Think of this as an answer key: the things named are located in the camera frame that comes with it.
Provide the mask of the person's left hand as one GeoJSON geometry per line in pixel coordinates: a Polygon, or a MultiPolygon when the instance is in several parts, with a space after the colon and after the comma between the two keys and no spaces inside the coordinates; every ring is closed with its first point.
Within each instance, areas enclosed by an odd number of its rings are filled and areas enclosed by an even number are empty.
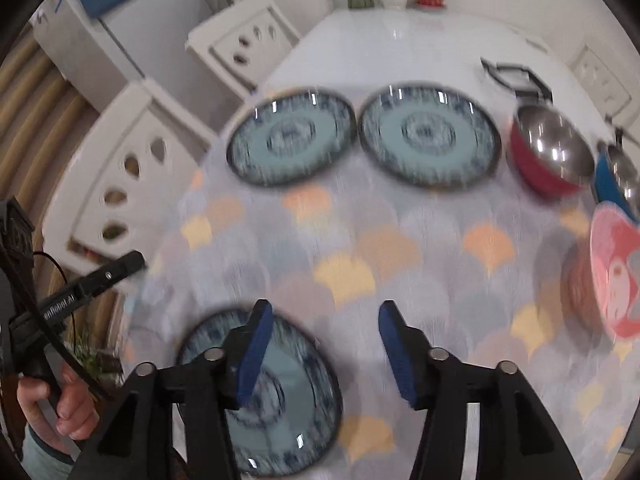
{"type": "Polygon", "coordinates": [[[86,383],[63,363],[63,383],[56,404],[56,422],[52,426],[41,411],[40,404],[50,405],[50,386],[42,380],[21,377],[17,386],[17,401],[35,434],[50,448],[67,454],[69,440],[85,441],[99,425],[100,416],[86,383]]]}

